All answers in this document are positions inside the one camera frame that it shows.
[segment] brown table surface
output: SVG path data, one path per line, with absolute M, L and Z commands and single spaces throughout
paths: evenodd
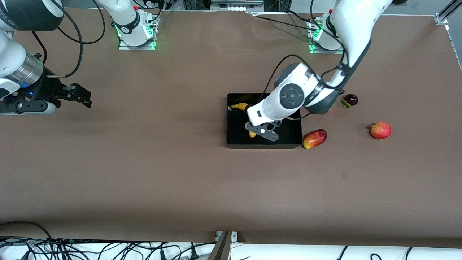
M 84 40 L 98 37 L 97 10 L 69 12 Z M 228 93 L 261 92 L 288 54 L 318 73 L 340 55 L 310 54 L 306 30 L 243 12 L 174 12 L 157 50 L 119 51 L 104 13 L 105 37 L 62 80 L 90 90 L 92 108 L 63 102 L 51 116 L 0 119 L 1 221 L 35 221 L 69 238 L 208 241 L 237 230 L 246 242 L 462 244 L 462 73 L 432 17 L 378 20 L 346 86 L 358 105 L 339 101 L 303 120 L 304 133 L 328 132 L 323 145 L 235 150 L 226 146 Z M 76 35 L 68 21 L 62 28 Z M 38 34 L 46 66 L 71 71 L 78 45 Z M 16 40 L 41 52 L 30 32 Z M 390 138 L 368 135 L 378 121 L 392 126 Z

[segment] black cable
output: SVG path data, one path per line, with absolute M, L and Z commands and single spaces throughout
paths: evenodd
M 282 0 L 274 1 L 274 3 L 273 3 L 270 7 L 268 7 L 268 9 L 266 10 L 266 12 L 268 12 L 271 8 L 273 8 L 273 6 L 274 6 L 275 4 L 280 3 L 280 2 L 282 2 Z
M 309 115 L 311 115 L 311 113 L 308 113 L 308 114 L 306 114 L 306 115 L 304 115 L 302 117 L 299 117 L 299 118 L 290 118 L 290 117 L 286 117 L 286 118 L 289 119 L 289 120 L 292 120 L 292 121 L 297 121 L 297 120 L 302 120 L 303 118 L 305 118 L 305 117 L 307 117 Z
M 348 248 L 348 246 L 345 246 L 343 249 L 342 249 L 342 252 L 340 253 L 340 256 L 339 258 L 337 258 L 337 260 L 341 260 L 342 257 L 343 257 L 343 254 L 345 253 L 346 249 Z
M 40 47 L 43 50 L 42 64 L 45 65 L 45 62 L 47 62 L 47 58 L 48 58 L 47 48 L 45 48 L 45 45 L 43 45 L 42 41 L 40 40 L 38 35 L 35 33 L 35 31 L 32 31 L 32 34 L 34 35 L 34 38 L 37 40 L 38 44 L 40 45 Z
M 38 249 L 40 249 L 40 251 L 42 252 L 43 255 L 45 255 L 45 257 L 47 258 L 47 260 L 51 260 L 51 258 L 49 258 L 47 255 L 49 253 L 45 253 L 45 251 L 41 248 L 41 247 L 37 247 Z
M 127 257 L 127 254 L 128 254 L 130 251 L 135 251 L 135 252 L 141 254 L 141 259 L 144 259 L 144 255 L 143 255 L 140 251 L 135 250 L 135 247 L 137 247 L 139 244 L 141 244 L 141 242 L 139 242 L 138 244 L 133 243 L 133 244 L 132 244 L 132 247 L 129 248 L 129 249 L 127 249 L 127 252 L 120 258 L 120 260 L 125 260 L 125 258 Z
M 311 16 L 311 19 L 313 19 L 313 22 L 315 20 L 315 17 L 313 16 L 313 3 L 315 2 L 315 0 L 311 0 L 311 4 L 310 4 L 310 16 Z
M 298 15 L 298 13 L 296 13 L 296 12 L 294 12 L 294 11 L 290 11 L 290 10 L 289 10 L 289 11 L 286 11 L 286 13 L 291 13 L 291 14 L 295 15 L 298 19 L 300 19 L 300 20 L 302 20 L 302 21 L 305 21 L 305 22 L 309 22 L 309 21 L 310 21 L 310 19 L 305 19 L 305 18 L 301 17 L 300 15 Z
M 410 247 L 410 248 L 406 251 L 406 258 L 405 258 L 405 260 L 407 260 L 407 257 L 409 256 L 409 253 L 411 252 L 411 250 L 412 250 L 412 247 Z
M 380 257 L 380 255 L 376 254 L 376 253 L 372 253 L 371 256 L 370 256 L 370 259 L 371 260 L 374 260 L 374 256 L 376 256 L 379 260 L 382 260 L 382 258 Z
M 106 249 L 106 247 L 108 247 L 108 246 L 109 246 L 109 244 L 106 245 L 105 247 L 103 247 L 103 249 L 101 250 L 101 252 L 99 252 L 98 260 L 100 260 L 101 255 L 103 254 L 103 252 L 105 252 L 105 249 Z
M 66 257 L 64 256 L 67 255 L 67 259 L 71 259 L 70 256 L 73 255 L 75 257 L 78 257 L 75 255 L 75 253 L 78 253 L 78 254 L 81 254 L 82 256 L 85 257 L 85 259 L 81 258 L 81 257 L 78 257 L 82 260 L 90 260 L 88 258 L 87 255 L 85 255 L 86 253 L 91 253 L 91 254 L 98 254 L 98 252 L 92 252 L 92 251 L 81 251 L 75 247 L 71 245 L 67 245 L 63 242 L 59 242 L 60 240 L 54 240 L 54 241 L 48 241 L 48 240 L 43 240 L 43 239 L 38 239 L 38 238 L 19 238 L 19 237 L 14 237 L 14 236 L 8 236 L 9 239 L 16 239 L 17 241 L 13 241 L 13 242 L 9 242 L 9 243 L 6 243 L 6 244 L 3 244 L 0 246 L 0 248 L 2 247 L 5 247 L 5 246 L 8 246 L 8 245 L 13 245 L 13 244 L 17 244 L 17 243 L 23 243 L 25 245 L 27 245 L 29 247 L 29 244 L 27 243 L 28 240 L 35 240 L 35 241 L 41 241 L 40 243 L 36 244 L 36 247 L 38 249 L 40 249 L 42 251 L 42 253 L 37 253 L 37 252 L 34 252 L 32 251 L 33 254 L 43 254 L 45 255 L 45 257 L 47 257 L 46 255 L 50 254 L 52 255 L 55 259 L 58 259 L 57 258 L 57 255 L 61 254 L 62 255 L 62 259 L 65 260 Z M 39 247 L 41 244 L 50 244 L 50 252 L 44 252 L 43 249 L 41 247 Z M 53 245 L 56 244 L 58 245 L 58 249 L 59 251 L 55 251 L 54 248 L 53 248 Z
M 306 30 L 310 30 L 310 31 L 316 31 L 316 29 L 314 29 L 314 28 L 308 28 L 308 27 L 300 26 L 300 25 L 293 25 L 293 24 L 290 24 L 290 23 L 286 23 L 286 22 L 274 20 L 274 19 L 271 19 L 271 18 L 262 17 L 262 16 L 259 16 L 259 15 L 255 16 L 255 17 L 258 17 L 258 18 L 261 18 L 261 19 L 265 19 L 265 20 L 268 20 L 268 21 L 273 21 L 273 22 L 280 23 L 280 24 L 283 24 L 283 25 L 289 25 L 289 26 L 293 26 L 293 27 L 297 27 L 297 28 L 302 28 L 302 29 L 306 29 Z
M 197 255 L 196 247 L 194 246 L 194 243 L 191 242 L 191 260 L 196 260 L 198 258 L 199 256 Z
M 120 254 L 122 254 L 123 252 L 125 252 L 125 250 L 127 249 L 128 246 L 129 246 L 129 245 L 128 245 L 128 243 L 127 243 L 127 246 L 126 246 L 122 251 L 120 251 L 118 254 L 116 254 L 112 259 L 116 259 L 117 256 L 119 256 Z
M 149 259 L 151 258 L 151 255 L 152 255 L 157 249 L 161 248 L 161 247 L 163 246 L 163 244 L 165 244 L 165 242 L 162 242 L 162 243 L 160 244 L 160 246 L 154 248 L 154 250 L 152 250 L 152 251 L 149 253 L 149 255 L 145 258 L 145 260 L 149 260 Z
M 40 239 L 36 239 L 36 238 L 28 238 L 27 240 L 38 240 L 38 241 L 40 241 Z M 107 244 L 107 245 L 104 246 L 103 249 L 101 249 L 101 251 L 99 251 L 99 252 L 81 251 L 81 250 L 79 250 L 79 249 L 77 249 L 77 248 L 75 248 L 75 247 L 71 247 L 71 246 L 69 246 L 69 245 L 67 245 L 67 244 L 63 244 L 63 245 L 64 245 L 65 247 L 71 247 L 71 249 L 74 249 L 74 250 L 75 250 L 75 251 L 68 250 L 69 253 L 79 253 L 79 254 L 82 254 L 82 253 L 85 253 L 85 254 L 101 254 L 101 253 L 103 253 L 103 252 L 112 250 L 112 249 L 114 249 L 114 248 L 120 246 L 122 243 L 118 243 L 117 245 L 115 245 L 115 246 L 113 246 L 113 247 L 111 247 L 111 248 L 106 249 L 108 246 L 113 245 L 113 244 L 115 244 L 115 243 L 109 243 L 109 244 Z
M 66 10 L 64 10 L 64 8 L 62 6 L 60 6 L 55 0 L 50 0 L 50 1 L 66 15 L 66 17 L 69 19 L 69 21 L 71 21 L 72 25 L 74 26 L 75 30 L 77 31 L 77 36 L 79 37 L 79 60 L 77 61 L 77 65 L 75 66 L 74 70 L 71 73 L 64 75 L 66 78 L 68 78 L 68 77 L 74 75 L 77 72 L 77 70 L 80 68 L 80 64 L 82 63 L 82 56 L 83 56 L 83 53 L 84 53 L 84 45 L 83 45 L 83 40 L 82 40 L 82 34 L 80 33 L 79 27 L 74 22 L 74 19 L 72 19 L 72 17 L 66 12 Z
M 76 255 L 74 255 L 74 254 L 70 254 L 70 255 L 73 256 L 73 257 L 77 257 L 77 258 L 80 259 L 80 260 L 86 260 L 86 259 L 83 259 L 83 258 L 81 258 L 80 256 L 76 256 Z
M 278 65 L 274 68 L 273 73 L 271 73 L 271 76 L 269 77 L 268 83 L 266 84 L 265 89 L 264 89 L 263 92 L 261 93 L 261 96 L 260 96 L 260 98 L 258 99 L 257 104 L 263 99 L 263 96 L 265 95 L 265 92 L 266 92 L 266 90 L 268 89 L 269 83 L 270 83 L 271 80 L 273 79 L 274 74 L 276 73 L 276 70 L 279 68 L 279 66 L 281 65 L 281 63 L 282 63 L 285 59 L 287 59 L 288 57 L 292 57 L 292 56 L 293 56 L 293 57 L 297 57 L 297 58 L 298 58 L 299 60 L 301 60 L 308 68 L 310 68 L 311 71 L 312 71 L 314 74 L 316 74 L 316 73 L 314 72 L 313 68 L 312 68 L 310 65 L 308 65 L 308 63 L 307 63 L 302 57 L 300 57 L 300 56 L 298 56 L 298 55 L 296 55 L 296 54 L 289 54 L 289 55 L 285 56 L 285 57 L 282 58 L 282 60 L 278 63 Z
M 216 244 L 215 242 L 211 242 L 211 243 L 203 243 L 203 244 L 199 244 L 199 245 L 195 245 L 194 247 L 201 247 L 201 246 L 205 246 L 205 245 L 212 245 L 212 244 Z M 176 256 L 174 256 L 171 260 L 175 260 L 175 258 L 177 257 L 181 257 L 182 254 L 184 254 L 185 252 L 191 250 L 192 247 L 188 248 L 188 249 L 185 249 L 183 251 L 181 251 L 179 254 L 177 254 Z
M 92 0 L 92 1 L 93 1 L 93 3 L 95 3 L 96 8 L 98 8 L 99 15 L 101 16 L 101 21 L 103 22 L 103 32 L 101 33 L 101 36 L 100 36 L 98 39 L 96 39 L 96 40 L 94 40 L 94 41 L 92 41 L 92 42 L 82 42 L 82 44 L 93 44 L 93 43 L 97 43 L 97 42 L 99 42 L 99 40 L 101 40 L 101 39 L 103 38 L 103 36 L 104 36 L 104 34 L 105 34 L 105 32 L 106 32 L 106 22 L 104 21 L 103 12 L 101 11 L 101 8 L 99 8 L 98 3 L 97 3 L 95 0 Z M 76 43 L 79 42 L 78 40 L 76 40 L 76 39 L 70 37 L 70 36 L 69 36 L 67 33 L 65 33 L 60 27 L 58 27 L 58 30 L 59 30 L 62 34 L 64 34 L 64 36 L 66 36 L 67 38 L 69 38 L 70 40 L 72 40 L 72 41 L 74 41 L 74 42 L 76 42 Z
M 52 244 L 51 244 L 51 242 L 53 241 L 53 238 L 51 237 L 50 233 L 49 233 L 44 227 L 42 227 L 41 225 L 39 225 L 39 224 L 37 224 L 37 223 L 35 223 L 35 222 L 31 222 L 31 221 L 10 221 L 10 222 L 6 222 L 6 223 L 3 223 L 3 224 L 0 224 L 0 227 L 1 227 L 1 226 L 5 226 L 5 225 L 10 225 L 10 224 L 28 224 L 28 225 L 33 225 L 33 226 L 36 226 L 36 227 L 40 228 L 40 229 L 47 235 L 47 237 L 48 237 L 48 241 L 47 241 L 47 242 L 50 243 L 50 247 L 51 247 L 51 249 L 53 250 L 53 246 L 52 246 Z
M 324 75 L 325 75 L 325 74 L 327 74 L 327 73 L 329 73 L 329 72 L 332 72 L 332 71 L 334 71 L 334 70 L 336 70 L 336 69 L 337 69 L 337 66 L 331 68 L 330 70 L 324 71 L 324 72 L 321 74 L 321 78 L 324 78 Z
M 136 5 L 138 5 L 141 9 L 144 9 L 144 10 L 153 10 L 153 9 L 159 9 L 159 10 L 161 10 L 159 6 L 152 7 L 152 8 L 151 8 L 151 7 L 147 7 L 147 6 L 144 7 L 144 6 L 140 5 L 136 0 L 133 0 L 133 2 L 135 2 Z

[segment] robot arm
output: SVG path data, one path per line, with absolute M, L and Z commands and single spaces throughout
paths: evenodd
M 342 89 L 362 61 L 371 44 L 375 22 L 392 0 L 337 0 L 332 13 L 324 14 L 323 28 L 342 42 L 343 60 L 329 82 L 325 82 L 303 63 L 290 64 L 276 79 L 275 89 L 258 104 L 247 109 L 250 131 L 265 129 L 305 107 L 311 114 L 324 114 L 334 104 Z M 332 40 L 321 34 L 319 44 Z M 267 138 L 267 133 L 257 132 Z
M 121 39 L 139 46 L 152 38 L 152 15 L 136 10 L 130 0 L 96 0 L 114 19 Z M 52 0 L 2 0 L 0 3 L 0 114 L 51 114 L 58 99 L 91 107 L 91 93 L 78 84 L 66 86 L 42 62 L 4 32 L 53 31 L 63 12 Z
M 121 40 L 128 46 L 140 46 L 153 37 L 152 14 L 130 4 L 130 0 L 96 0 L 111 15 Z

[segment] green led light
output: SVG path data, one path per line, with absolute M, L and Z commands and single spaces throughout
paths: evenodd
M 315 33 L 313 39 L 315 41 L 319 41 L 319 38 L 321 38 L 322 30 L 319 31 L 319 33 Z
M 146 37 L 151 37 L 150 34 L 152 34 L 152 33 L 149 33 L 149 32 L 147 31 L 147 29 L 149 29 L 148 26 L 143 27 L 143 30 L 145 31 Z
M 119 29 L 116 27 L 115 30 L 117 31 L 117 36 L 118 36 L 119 38 L 122 38 L 122 37 L 120 36 Z

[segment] banana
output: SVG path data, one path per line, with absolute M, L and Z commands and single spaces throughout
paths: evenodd
M 249 131 L 249 136 L 250 136 L 251 139 L 254 139 L 255 136 L 257 136 L 257 134 L 252 132 L 252 131 Z
M 239 110 L 242 110 L 245 112 L 245 109 L 247 108 L 249 104 L 247 103 L 239 103 L 239 104 L 236 104 L 236 105 L 231 105 L 231 108 L 232 109 L 239 109 Z

